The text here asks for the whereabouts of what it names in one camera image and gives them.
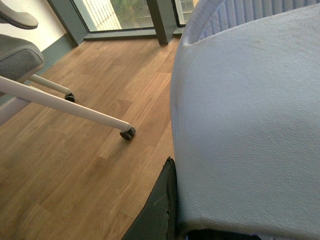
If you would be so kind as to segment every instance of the window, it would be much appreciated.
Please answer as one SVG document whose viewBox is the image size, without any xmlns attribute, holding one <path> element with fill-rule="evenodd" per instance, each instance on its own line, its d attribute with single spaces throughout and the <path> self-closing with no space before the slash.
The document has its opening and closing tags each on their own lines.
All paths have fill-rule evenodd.
<svg viewBox="0 0 320 240">
<path fill-rule="evenodd" d="M 179 23 L 181 25 L 187 24 L 198 1 L 199 0 L 175 0 Z"/>
<path fill-rule="evenodd" d="M 146 0 L 73 0 L 90 32 L 153 27 Z"/>
</svg>

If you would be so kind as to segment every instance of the white leather seat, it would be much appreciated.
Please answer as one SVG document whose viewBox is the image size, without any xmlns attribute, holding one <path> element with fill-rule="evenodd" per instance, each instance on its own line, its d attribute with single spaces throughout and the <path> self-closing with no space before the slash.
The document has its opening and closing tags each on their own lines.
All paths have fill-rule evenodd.
<svg viewBox="0 0 320 240">
<path fill-rule="evenodd" d="M 320 4 L 204 38 L 217 2 L 198 3 L 172 73 L 177 235 L 320 239 Z"/>
</svg>

